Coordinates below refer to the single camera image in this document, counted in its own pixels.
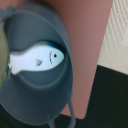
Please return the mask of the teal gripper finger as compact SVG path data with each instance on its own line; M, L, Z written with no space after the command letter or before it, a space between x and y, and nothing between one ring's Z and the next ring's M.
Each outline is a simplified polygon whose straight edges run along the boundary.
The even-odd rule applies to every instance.
M8 76L9 49L5 32L0 28L0 87Z

